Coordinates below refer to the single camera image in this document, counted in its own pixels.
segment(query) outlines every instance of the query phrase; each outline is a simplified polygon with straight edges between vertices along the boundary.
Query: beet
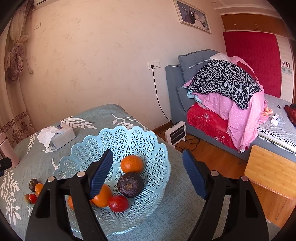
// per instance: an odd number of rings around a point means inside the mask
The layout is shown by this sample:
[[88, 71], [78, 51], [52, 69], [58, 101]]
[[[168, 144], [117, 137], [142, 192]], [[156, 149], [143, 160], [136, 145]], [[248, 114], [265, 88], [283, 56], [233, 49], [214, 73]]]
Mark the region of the beet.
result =
[[119, 178], [117, 188], [124, 196], [133, 198], [142, 192], [144, 182], [138, 173], [128, 172]]

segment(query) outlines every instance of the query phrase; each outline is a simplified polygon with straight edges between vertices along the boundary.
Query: table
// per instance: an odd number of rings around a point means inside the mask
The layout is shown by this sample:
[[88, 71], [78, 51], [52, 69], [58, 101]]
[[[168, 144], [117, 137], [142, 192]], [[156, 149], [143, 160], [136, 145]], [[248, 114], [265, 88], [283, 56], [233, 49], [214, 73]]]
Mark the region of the table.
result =
[[[76, 138], [61, 149], [54, 147], [45, 149], [38, 139], [38, 133], [23, 140], [15, 147], [15, 152], [20, 158], [19, 165], [9, 169], [3, 177], [0, 177], [0, 209], [4, 217], [24, 240], [28, 221], [33, 209], [33, 204], [27, 204], [23, 196], [31, 193], [29, 181], [37, 178], [45, 183], [49, 176], [53, 175], [59, 166], [63, 156], [71, 154], [71, 147], [80, 143], [87, 135], [97, 136], [103, 128], [113, 129], [116, 125], [125, 125], [127, 128], [140, 126], [146, 129], [139, 121], [131, 117], [120, 106], [108, 104], [79, 113], [76, 116], [66, 118], [58, 123], [67, 123], [73, 127]], [[182, 163], [182, 154], [158, 137], [159, 143], [164, 143], [168, 148], [169, 161], [171, 164], [170, 179], [167, 183], [164, 197], [157, 209], [141, 225], [134, 230], [107, 237], [109, 241], [145, 240], [145, 241], [184, 241], [187, 240], [200, 216], [205, 201], [197, 196]], [[4, 180], [11, 183], [8, 191]], [[4, 194], [7, 193], [9, 205], [6, 203]], [[225, 196], [220, 220], [214, 238], [222, 234], [227, 217], [230, 197]], [[267, 223], [270, 238], [279, 231], [279, 227]]]
[[296, 163], [253, 145], [244, 174], [283, 197], [296, 199]]

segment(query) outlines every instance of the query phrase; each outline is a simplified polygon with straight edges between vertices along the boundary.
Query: tissue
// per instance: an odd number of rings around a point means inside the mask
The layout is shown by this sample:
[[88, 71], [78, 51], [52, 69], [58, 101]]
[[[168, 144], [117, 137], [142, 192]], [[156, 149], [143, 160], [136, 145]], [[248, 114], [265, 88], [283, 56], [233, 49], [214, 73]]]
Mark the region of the tissue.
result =
[[55, 126], [46, 127], [40, 131], [39, 135], [37, 136], [37, 139], [47, 149], [49, 147], [52, 137], [54, 137], [56, 133], [61, 133], [61, 131]]
[[280, 121], [281, 121], [281, 119], [280, 119], [279, 115], [274, 114], [272, 116], [271, 123], [274, 124], [275, 126], [278, 126]]

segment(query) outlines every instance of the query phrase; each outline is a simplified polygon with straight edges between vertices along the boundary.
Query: metal screw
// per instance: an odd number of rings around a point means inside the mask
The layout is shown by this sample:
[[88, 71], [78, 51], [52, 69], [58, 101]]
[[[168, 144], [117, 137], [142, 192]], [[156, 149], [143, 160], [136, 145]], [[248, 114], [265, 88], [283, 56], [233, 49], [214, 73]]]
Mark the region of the metal screw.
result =
[[80, 171], [77, 173], [77, 177], [83, 177], [85, 175], [84, 171]]
[[217, 171], [211, 171], [211, 175], [213, 177], [217, 177], [219, 175], [219, 172], [217, 172]]
[[47, 181], [48, 181], [49, 183], [51, 183], [51, 182], [54, 181], [54, 179], [55, 179], [55, 177], [49, 177], [49, 178], [47, 179]]
[[247, 181], [249, 180], [249, 178], [246, 177], [246, 176], [242, 176], [242, 180], [243, 180], [244, 182], [247, 182]]

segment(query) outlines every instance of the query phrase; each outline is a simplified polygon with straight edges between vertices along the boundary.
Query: power cord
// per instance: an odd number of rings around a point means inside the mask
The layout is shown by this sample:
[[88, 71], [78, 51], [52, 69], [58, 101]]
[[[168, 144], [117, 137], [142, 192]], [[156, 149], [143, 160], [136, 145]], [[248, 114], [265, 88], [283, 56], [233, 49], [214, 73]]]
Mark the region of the power cord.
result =
[[[197, 140], [198, 142], [196, 142], [196, 143], [192, 143], [192, 142], [190, 142], [191, 140]], [[197, 145], [200, 143], [200, 139], [197, 138], [197, 137], [194, 137], [194, 138], [191, 138], [191, 139], [187, 139], [187, 140], [185, 140], [185, 142], [184, 142], [184, 148], [179, 147], [179, 146], [175, 146], [176, 150], [178, 150], [177, 148], [179, 148], [178, 151], [181, 152], [181, 153], [183, 153], [183, 151], [184, 151], [185, 149], [187, 149], [187, 148], [186, 148], [186, 143], [189, 143], [189, 144], [191, 144], [191, 145], [194, 145], [194, 144], [195, 144], [194, 149], [192, 149], [192, 150], [189, 149], [189, 150], [192, 152], [192, 151], [196, 150]]]
[[158, 105], [159, 105], [159, 107], [160, 107], [162, 113], [163, 113], [164, 116], [167, 118], [167, 116], [166, 116], [165, 113], [163, 112], [163, 110], [162, 110], [162, 108], [161, 108], [161, 106], [160, 106], [159, 100], [158, 100], [157, 89], [156, 89], [156, 83], [155, 83], [155, 77], [154, 77], [154, 65], [152, 64], [150, 67], [152, 68], [152, 73], [153, 73], [153, 79], [154, 79], [154, 86], [155, 86], [155, 92], [156, 92], [157, 102], [158, 102]]

